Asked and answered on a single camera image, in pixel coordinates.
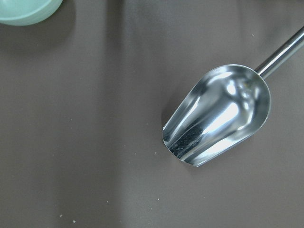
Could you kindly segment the steel ice scoop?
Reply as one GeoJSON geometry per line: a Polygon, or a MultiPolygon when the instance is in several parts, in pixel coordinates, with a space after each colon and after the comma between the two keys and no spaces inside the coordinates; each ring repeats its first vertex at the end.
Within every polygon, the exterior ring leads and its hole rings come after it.
{"type": "Polygon", "coordinates": [[[266,78],[303,45],[300,29],[256,69],[227,64],[204,74],[164,125],[166,148],[199,167],[255,134],[271,109],[266,78]]]}

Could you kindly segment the mint green bowl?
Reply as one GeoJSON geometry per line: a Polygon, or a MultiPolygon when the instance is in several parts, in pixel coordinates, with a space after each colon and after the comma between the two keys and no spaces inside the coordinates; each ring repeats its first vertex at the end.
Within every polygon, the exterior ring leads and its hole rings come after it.
{"type": "Polygon", "coordinates": [[[0,22],[12,26],[33,25],[49,18],[61,4],[61,0],[2,0],[0,22]]]}

